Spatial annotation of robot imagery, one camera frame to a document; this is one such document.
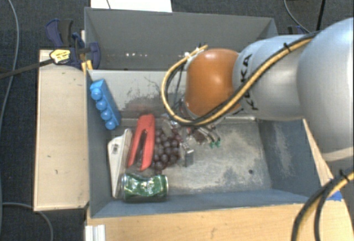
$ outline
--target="green can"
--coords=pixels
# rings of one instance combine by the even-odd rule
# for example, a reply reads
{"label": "green can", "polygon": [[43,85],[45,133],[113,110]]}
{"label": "green can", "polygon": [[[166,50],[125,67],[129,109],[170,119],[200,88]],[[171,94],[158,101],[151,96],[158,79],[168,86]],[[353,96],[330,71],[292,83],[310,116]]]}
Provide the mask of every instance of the green can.
{"label": "green can", "polygon": [[162,174],[153,177],[124,174],[121,187],[125,202],[161,202],[168,194],[167,176]]}

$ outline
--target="clamp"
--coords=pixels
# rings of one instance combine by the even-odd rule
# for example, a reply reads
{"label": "clamp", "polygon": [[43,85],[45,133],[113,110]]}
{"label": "clamp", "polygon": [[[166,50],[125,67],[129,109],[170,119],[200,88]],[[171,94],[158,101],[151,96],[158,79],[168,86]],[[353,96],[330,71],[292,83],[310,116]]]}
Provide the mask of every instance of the clamp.
{"label": "clamp", "polygon": [[97,69],[101,60],[98,43],[89,43],[86,48],[78,33],[71,34],[72,23],[71,19],[53,19],[45,26],[46,35],[56,48],[50,57],[55,64],[69,65],[80,69],[82,64],[86,62],[89,69]]}

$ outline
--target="blue toy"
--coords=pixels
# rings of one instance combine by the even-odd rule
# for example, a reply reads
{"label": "blue toy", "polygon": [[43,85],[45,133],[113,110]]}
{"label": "blue toy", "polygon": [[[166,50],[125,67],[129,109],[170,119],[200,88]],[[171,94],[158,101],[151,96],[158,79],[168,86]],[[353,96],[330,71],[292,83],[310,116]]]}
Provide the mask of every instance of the blue toy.
{"label": "blue toy", "polygon": [[91,98],[96,101],[96,108],[106,122],[108,130],[114,130],[121,123],[121,114],[112,98],[104,79],[95,81],[90,86]]}

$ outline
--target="red clamp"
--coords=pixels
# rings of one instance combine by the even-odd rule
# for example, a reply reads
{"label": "red clamp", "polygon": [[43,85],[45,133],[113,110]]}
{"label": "red clamp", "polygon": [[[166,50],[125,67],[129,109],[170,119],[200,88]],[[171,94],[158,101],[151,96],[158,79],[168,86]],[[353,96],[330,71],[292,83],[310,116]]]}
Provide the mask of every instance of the red clamp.
{"label": "red clamp", "polygon": [[152,114],[142,115],[138,119],[127,167],[131,167],[134,164],[143,133],[145,133],[145,142],[142,147],[142,165],[140,171],[148,168],[153,159],[155,147],[155,117]]}

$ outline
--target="gray bin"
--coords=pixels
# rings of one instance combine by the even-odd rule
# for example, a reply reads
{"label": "gray bin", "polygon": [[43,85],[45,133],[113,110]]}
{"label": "gray bin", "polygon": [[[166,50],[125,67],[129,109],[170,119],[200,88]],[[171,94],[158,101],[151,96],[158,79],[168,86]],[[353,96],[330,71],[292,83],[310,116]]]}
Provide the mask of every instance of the gray bin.
{"label": "gray bin", "polygon": [[[241,51],[277,31],[270,18],[86,8],[85,33],[86,42],[98,41],[102,52],[100,69],[86,78],[92,218],[303,203],[320,186],[302,121],[260,122],[241,114],[218,125],[220,148],[195,145],[194,165],[164,171],[167,201],[115,200],[107,143],[133,128],[140,114],[158,118],[164,112],[159,86],[165,70],[198,43]],[[122,113],[114,131],[105,128],[90,98],[91,82],[101,78]]]}

